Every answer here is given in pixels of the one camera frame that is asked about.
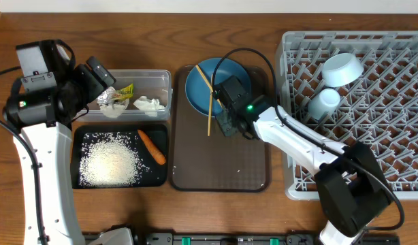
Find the wooden chopstick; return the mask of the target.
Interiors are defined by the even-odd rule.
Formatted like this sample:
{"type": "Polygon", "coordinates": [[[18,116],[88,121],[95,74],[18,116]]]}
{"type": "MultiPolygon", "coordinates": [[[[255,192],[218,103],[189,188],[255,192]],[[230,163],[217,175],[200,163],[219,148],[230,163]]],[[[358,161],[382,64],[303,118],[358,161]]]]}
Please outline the wooden chopstick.
{"type": "Polygon", "coordinates": [[[211,89],[211,92],[210,92],[210,102],[209,102],[209,107],[208,107],[208,137],[210,137],[211,122],[212,122],[212,102],[213,102],[213,97],[212,97],[213,89],[212,89],[212,85],[210,86],[210,89],[211,89]]]}
{"type": "MultiPolygon", "coordinates": [[[[199,72],[200,76],[203,78],[203,80],[204,80],[204,82],[206,83],[207,87],[210,89],[210,93],[211,93],[211,95],[212,95],[212,93],[213,93],[213,89],[212,89],[212,86],[210,85],[209,80],[207,79],[206,75],[204,74],[204,72],[202,71],[202,69],[200,68],[200,66],[199,66],[199,65],[196,65],[195,67],[196,67],[196,69],[198,70],[198,72],[199,72]]],[[[219,99],[216,99],[216,101],[218,102],[218,104],[219,104],[221,107],[223,107],[223,105],[222,105],[222,103],[220,102],[220,100],[219,100],[219,99]]]]}

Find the snack wrapper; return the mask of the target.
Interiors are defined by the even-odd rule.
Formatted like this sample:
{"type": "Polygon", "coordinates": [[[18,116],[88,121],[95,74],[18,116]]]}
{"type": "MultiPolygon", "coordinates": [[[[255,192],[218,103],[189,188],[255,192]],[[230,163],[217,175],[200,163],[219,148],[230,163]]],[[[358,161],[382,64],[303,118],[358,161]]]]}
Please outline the snack wrapper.
{"type": "Polygon", "coordinates": [[[132,97],[132,84],[118,90],[111,86],[97,97],[97,105],[101,110],[125,110],[132,97]]]}

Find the dark blue plate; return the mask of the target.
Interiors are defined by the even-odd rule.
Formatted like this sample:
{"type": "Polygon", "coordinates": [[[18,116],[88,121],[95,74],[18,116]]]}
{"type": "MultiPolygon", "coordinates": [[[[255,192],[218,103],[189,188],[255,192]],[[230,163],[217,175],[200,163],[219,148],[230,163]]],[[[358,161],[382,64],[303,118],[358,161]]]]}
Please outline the dark blue plate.
{"type": "MultiPolygon", "coordinates": [[[[209,80],[221,58],[206,59],[198,64],[206,78],[209,80]]],[[[247,92],[251,92],[251,79],[245,68],[239,63],[225,59],[216,71],[215,84],[225,81],[231,76],[237,77],[247,92]]],[[[207,116],[209,109],[210,89],[194,67],[186,80],[185,93],[189,103],[201,114],[207,116]]]]}

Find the white tissue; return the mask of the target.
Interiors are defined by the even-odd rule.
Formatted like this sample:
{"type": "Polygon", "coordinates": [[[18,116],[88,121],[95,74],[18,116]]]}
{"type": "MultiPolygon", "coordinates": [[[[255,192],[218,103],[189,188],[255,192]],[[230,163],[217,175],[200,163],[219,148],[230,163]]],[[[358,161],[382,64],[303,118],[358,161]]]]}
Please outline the white tissue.
{"type": "Polygon", "coordinates": [[[146,96],[136,99],[133,105],[150,117],[157,117],[158,113],[165,111],[165,106],[161,105],[158,99],[149,99],[146,96]]]}

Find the pile of white rice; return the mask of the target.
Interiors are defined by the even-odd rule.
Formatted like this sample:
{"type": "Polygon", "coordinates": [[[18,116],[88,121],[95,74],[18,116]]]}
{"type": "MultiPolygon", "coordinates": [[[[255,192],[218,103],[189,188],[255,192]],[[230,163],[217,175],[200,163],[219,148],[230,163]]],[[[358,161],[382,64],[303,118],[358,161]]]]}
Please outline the pile of white rice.
{"type": "Polygon", "coordinates": [[[137,149],[132,132],[86,133],[83,136],[79,184],[110,188],[140,184],[150,167],[137,149]]]}

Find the orange carrot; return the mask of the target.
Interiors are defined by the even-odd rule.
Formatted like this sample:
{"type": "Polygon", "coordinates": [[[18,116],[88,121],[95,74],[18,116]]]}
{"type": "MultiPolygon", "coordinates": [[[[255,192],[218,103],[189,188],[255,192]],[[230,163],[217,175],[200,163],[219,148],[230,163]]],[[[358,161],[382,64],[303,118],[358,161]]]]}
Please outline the orange carrot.
{"type": "Polygon", "coordinates": [[[150,153],[153,160],[158,165],[165,165],[167,163],[167,159],[165,155],[159,150],[156,144],[151,140],[151,138],[143,131],[138,129],[138,135],[142,142],[144,143],[147,151],[150,153]]]}

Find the light blue cup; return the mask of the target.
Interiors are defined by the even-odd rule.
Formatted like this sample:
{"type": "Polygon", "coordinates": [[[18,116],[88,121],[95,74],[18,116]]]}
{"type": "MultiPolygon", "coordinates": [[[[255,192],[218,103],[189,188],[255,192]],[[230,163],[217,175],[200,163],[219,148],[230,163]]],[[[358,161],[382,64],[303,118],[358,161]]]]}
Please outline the light blue cup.
{"type": "Polygon", "coordinates": [[[315,120],[320,120],[322,116],[333,114],[339,103],[339,93],[332,88],[326,88],[310,101],[308,113],[315,120]]]}

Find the light blue bowl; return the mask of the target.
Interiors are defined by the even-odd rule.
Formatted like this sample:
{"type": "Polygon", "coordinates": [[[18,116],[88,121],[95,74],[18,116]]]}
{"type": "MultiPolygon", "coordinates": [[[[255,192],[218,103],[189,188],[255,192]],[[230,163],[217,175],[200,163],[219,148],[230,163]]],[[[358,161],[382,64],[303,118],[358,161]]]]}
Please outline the light blue bowl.
{"type": "Polygon", "coordinates": [[[340,87],[358,79],[364,68],[354,54],[337,54],[324,62],[322,78],[328,87],[340,87]]]}

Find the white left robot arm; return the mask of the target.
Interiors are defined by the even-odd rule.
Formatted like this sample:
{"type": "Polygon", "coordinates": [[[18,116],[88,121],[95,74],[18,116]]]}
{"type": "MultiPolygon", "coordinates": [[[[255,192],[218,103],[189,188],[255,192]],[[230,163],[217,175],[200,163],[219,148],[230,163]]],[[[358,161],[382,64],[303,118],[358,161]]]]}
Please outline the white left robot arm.
{"type": "Polygon", "coordinates": [[[22,170],[24,243],[85,244],[71,183],[71,123],[116,80],[93,56],[77,67],[43,58],[20,64],[24,76],[4,114],[22,170]]]}

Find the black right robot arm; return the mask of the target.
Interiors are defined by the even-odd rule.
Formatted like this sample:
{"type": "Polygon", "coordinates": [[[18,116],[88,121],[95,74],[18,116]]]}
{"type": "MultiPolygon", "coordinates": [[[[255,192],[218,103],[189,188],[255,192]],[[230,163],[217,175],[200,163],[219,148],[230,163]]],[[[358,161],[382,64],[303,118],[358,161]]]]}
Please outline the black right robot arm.
{"type": "Polygon", "coordinates": [[[217,96],[223,115],[241,133],[269,143],[312,174],[328,222],[322,244],[354,244],[392,202],[386,179],[372,150],[358,142],[347,146],[326,138],[292,118],[261,95],[217,96]]]}

